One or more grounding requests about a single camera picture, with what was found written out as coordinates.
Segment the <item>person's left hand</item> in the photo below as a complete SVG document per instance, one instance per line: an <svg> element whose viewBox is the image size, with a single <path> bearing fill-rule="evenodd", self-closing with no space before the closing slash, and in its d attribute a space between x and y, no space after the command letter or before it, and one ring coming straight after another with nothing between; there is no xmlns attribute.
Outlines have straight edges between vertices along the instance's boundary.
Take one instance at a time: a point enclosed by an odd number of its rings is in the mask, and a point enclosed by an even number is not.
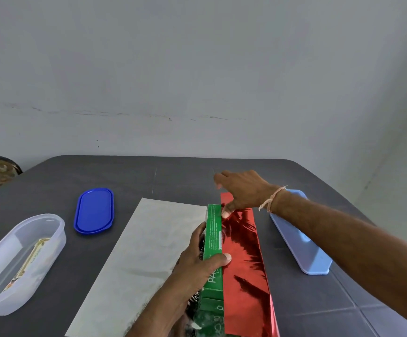
<svg viewBox="0 0 407 337"><path fill-rule="evenodd" d="M173 299L187 302L207 282L209 275L206 271L206 260L200 259L199 249L200 239L205 229L206 222L202 222L195 229L188 247L180 255L171 276L163 285Z"/></svg>

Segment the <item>person's right hand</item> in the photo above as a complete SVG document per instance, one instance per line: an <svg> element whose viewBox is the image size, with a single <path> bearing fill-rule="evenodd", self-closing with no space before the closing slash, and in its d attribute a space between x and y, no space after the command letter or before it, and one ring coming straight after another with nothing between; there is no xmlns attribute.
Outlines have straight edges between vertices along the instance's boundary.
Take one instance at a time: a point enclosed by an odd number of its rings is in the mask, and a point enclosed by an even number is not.
<svg viewBox="0 0 407 337"><path fill-rule="evenodd" d="M255 171L230 172L222 171L213 177L217 188L224 188L238 201L238 210L262 208L271 196L277 194L281 186L268 183Z"/></svg>

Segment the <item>red shiny wrapping paper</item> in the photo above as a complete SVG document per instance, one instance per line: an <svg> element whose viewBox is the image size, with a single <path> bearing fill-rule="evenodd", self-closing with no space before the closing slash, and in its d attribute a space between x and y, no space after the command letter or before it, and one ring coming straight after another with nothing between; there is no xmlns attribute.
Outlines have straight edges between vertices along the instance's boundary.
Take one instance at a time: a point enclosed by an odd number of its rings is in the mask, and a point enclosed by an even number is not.
<svg viewBox="0 0 407 337"><path fill-rule="evenodd" d="M231 193L221 193L221 209L232 200ZM187 308L187 337L280 337L253 210L235 211L221 221L222 253L232 256L222 267L224 315L199 309L198 291ZM199 243L201 259L204 239Z"/></svg>

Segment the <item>long green cardboard box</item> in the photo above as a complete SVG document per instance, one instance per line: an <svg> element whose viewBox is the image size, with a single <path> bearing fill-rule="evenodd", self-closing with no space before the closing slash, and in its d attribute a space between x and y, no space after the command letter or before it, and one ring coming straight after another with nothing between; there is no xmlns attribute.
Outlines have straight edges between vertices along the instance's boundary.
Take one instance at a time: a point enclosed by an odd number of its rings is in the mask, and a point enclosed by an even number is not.
<svg viewBox="0 0 407 337"><path fill-rule="evenodd" d="M206 230L203 247L203 260L222 253L221 205L208 204L206 210ZM218 316L224 315L223 272L219 267L213 271L199 295L199 309Z"/></svg>

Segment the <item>person's right forearm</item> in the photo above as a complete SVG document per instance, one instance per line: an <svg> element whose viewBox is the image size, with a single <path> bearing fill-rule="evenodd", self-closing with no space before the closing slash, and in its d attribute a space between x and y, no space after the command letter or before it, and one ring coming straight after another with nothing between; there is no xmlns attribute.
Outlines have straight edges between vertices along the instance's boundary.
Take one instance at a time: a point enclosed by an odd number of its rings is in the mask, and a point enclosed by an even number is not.
<svg viewBox="0 0 407 337"><path fill-rule="evenodd" d="M407 242L284 189L267 208L324 250L371 296L407 319Z"/></svg>

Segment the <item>person's left forearm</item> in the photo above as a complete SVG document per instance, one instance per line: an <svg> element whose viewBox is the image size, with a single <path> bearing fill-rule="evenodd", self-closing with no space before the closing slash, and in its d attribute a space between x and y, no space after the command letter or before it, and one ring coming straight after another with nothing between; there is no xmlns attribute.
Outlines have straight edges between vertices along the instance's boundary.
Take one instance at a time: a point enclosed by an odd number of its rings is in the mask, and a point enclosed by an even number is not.
<svg viewBox="0 0 407 337"><path fill-rule="evenodd" d="M189 299L205 280L171 277L154 294L125 337L168 337L184 315Z"/></svg>

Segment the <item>white paper sheet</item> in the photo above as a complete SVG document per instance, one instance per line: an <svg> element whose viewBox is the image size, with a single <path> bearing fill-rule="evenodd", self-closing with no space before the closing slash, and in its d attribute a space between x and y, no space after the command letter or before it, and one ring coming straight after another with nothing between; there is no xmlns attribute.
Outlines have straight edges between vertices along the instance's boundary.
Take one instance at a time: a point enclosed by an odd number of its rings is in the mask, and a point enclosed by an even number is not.
<svg viewBox="0 0 407 337"><path fill-rule="evenodd" d="M125 337L206 212L206 205L142 198L65 337Z"/></svg>

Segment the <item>light blue plastic container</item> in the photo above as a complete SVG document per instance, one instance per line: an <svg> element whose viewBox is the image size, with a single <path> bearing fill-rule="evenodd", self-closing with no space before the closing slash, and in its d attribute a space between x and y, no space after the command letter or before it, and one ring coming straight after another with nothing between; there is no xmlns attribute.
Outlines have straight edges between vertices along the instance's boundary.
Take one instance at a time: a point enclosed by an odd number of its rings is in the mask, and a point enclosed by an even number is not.
<svg viewBox="0 0 407 337"><path fill-rule="evenodd" d="M270 217L304 274L329 274L332 259L323 249L288 221L273 213Z"/></svg>

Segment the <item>blue oval plastic lid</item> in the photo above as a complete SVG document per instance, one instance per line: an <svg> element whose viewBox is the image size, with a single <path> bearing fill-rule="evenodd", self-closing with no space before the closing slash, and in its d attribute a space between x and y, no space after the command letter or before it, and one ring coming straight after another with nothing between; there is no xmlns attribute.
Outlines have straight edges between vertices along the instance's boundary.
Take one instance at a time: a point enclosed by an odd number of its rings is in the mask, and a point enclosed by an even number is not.
<svg viewBox="0 0 407 337"><path fill-rule="evenodd" d="M113 192L102 187L89 189L78 198L73 227L80 234L99 234L111 228L114 215Z"/></svg>

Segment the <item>printed paper card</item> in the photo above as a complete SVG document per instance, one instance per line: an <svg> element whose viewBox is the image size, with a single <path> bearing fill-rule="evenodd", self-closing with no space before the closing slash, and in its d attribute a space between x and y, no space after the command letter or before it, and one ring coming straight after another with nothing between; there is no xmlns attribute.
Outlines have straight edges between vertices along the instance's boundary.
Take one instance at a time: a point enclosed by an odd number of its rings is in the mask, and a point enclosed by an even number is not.
<svg viewBox="0 0 407 337"><path fill-rule="evenodd" d="M45 246L45 244L50 240L50 238L41 238L39 239L35 244L33 249L31 250L30 254L20 267L20 269L17 271L15 276L11 279L11 281L7 284L7 286L3 289L3 292L11 288L14 283L19 280L25 273L27 268L33 263L34 260L38 257L39 253Z"/></svg>

